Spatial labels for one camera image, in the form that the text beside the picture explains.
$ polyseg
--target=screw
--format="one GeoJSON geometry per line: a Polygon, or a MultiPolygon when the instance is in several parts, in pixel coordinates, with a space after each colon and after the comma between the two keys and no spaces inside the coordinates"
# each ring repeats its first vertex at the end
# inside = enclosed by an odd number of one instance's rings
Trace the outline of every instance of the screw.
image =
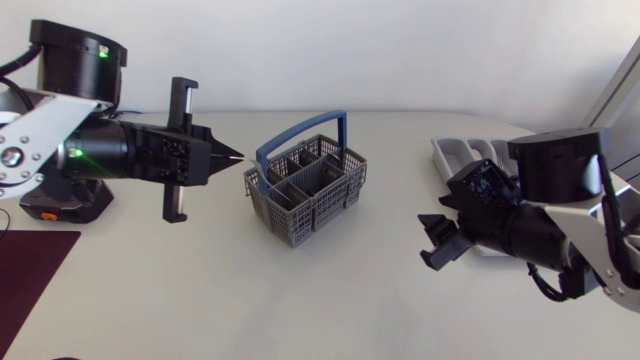
{"type": "Polygon", "coordinates": [[[16,167],[22,163],[22,150],[15,146],[8,147],[2,151],[0,162],[6,167],[16,167]]]}

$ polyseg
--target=dishwasher cutlery basket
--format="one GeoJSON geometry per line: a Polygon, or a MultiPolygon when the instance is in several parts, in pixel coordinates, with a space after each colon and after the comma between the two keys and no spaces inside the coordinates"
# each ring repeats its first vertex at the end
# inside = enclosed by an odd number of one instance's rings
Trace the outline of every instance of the dishwasher cutlery basket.
{"type": "Polygon", "coordinates": [[[258,165],[244,173],[246,195],[267,227],[291,247],[355,203],[367,172],[367,161],[347,148],[344,111],[312,117],[282,132],[256,151],[256,160],[258,165]],[[296,135],[334,119],[338,141],[316,135],[267,159],[296,135]]]}

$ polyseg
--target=black cable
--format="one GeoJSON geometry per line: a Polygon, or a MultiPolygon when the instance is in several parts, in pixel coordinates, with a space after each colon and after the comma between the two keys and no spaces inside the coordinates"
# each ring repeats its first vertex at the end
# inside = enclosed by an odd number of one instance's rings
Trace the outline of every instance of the black cable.
{"type": "Polygon", "coordinates": [[[634,160],[635,158],[637,158],[638,156],[640,156],[640,153],[637,153],[635,155],[633,155],[632,157],[628,158],[627,160],[623,161],[622,163],[616,165],[613,169],[611,169],[611,171],[616,171],[618,170],[620,167],[626,165],[627,163],[629,163],[629,161],[634,160]]]}
{"type": "Polygon", "coordinates": [[[540,292],[542,292],[542,294],[546,296],[549,300],[552,300],[555,302],[563,302],[568,299],[566,295],[554,289],[551,285],[549,285],[549,283],[547,283],[542,278],[542,276],[540,276],[540,273],[538,272],[538,267],[535,264],[528,262],[527,267],[529,268],[529,276],[533,278],[533,282],[536,283],[536,286],[538,286],[538,289],[540,289],[540,292]]]}
{"type": "Polygon", "coordinates": [[[40,53],[40,45],[31,44],[29,46],[29,50],[24,54],[20,55],[17,59],[0,66],[0,77],[4,77],[6,75],[11,74],[12,72],[20,69],[21,67],[27,65],[31,60],[35,59],[36,56],[40,53]]]}
{"type": "Polygon", "coordinates": [[[613,266],[620,272],[622,282],[634,289],[638,288],[638,278],[633,270],[631,258],[624,245],[624,232],[620,221],[620,206],[616,197],[611,175],[607,169],[607,161],[603,154],[598,154],[600,176],[605,195],[602,197],[602,211],[607,237],[609,257],[613,266]]]}
{"type": "Polygon", "coordinates": [[[24,104],[24,107],[27,108],[27,111],[33,110],[33,103],[31,102],[31,99],[29,99],[29,95],[27,95],[27,93],[22,90],[22,88],[18,86],[18,84],[5,77],[0,77],[0,83],[7,85],[20,97],[20,100],[22,100],[22,103],[24,104]]]}
{"type": "Polygon", "coordinates": [[[0,208],[0,211],[7,214],[7,226],[5,226],[4,231],[2,232],[2,235],[0,235],[0,240],[2,240],[4,239],[4,236],[7,235],[7,232],[9,231],[9,225],[11,225],[11,215],[9,215],[9,212],[5,209],[0,208]]]}

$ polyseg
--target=maroon mat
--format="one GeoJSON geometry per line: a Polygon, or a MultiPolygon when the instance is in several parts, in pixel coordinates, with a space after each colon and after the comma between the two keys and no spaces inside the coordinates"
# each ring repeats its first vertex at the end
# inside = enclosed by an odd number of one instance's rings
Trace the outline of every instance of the maroon mat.
{"type": "Polygon", "coordinates": [[[78,231],[9,231],[0,240],[0,358],[79,237],[78,231]]]}

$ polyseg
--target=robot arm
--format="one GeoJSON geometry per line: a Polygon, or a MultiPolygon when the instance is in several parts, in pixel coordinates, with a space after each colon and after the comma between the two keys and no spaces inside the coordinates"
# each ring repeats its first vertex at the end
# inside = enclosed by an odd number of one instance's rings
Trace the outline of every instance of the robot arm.
{"type": "Polygon", "coordinates": [[[0,67],[2,78],[42,49],[38,90],[12,86],[0,94],[0,198],[27,194],[41,184],[45,195],[55,198],[71,183],[134,178],[164,184],[163,218],[180,222],[187,218],[182,187],[206,185],[211,175],[243,160],[209,128],[192,124],[197,82],[173,78],[167,126],[104,118],[118,106],[127,50],[100,35],[44,20],[32,22],[30,40],[34,45],[27,54],[0,67]]]}
{"type": "Polygon", "coordinates": [[[522,259],[542,293],[554,301],[601,286],[619,305],[640,312],[640,193],[610,174],[604,129],[576,129],[509,142],[519,179],[490,160],[469,164],[440,202],[458,211],[418,218],[435,248],[421,253],[440,270],[473,245],[522,259]],[[560,290],[536,266],[559,273],[560,290]]]}

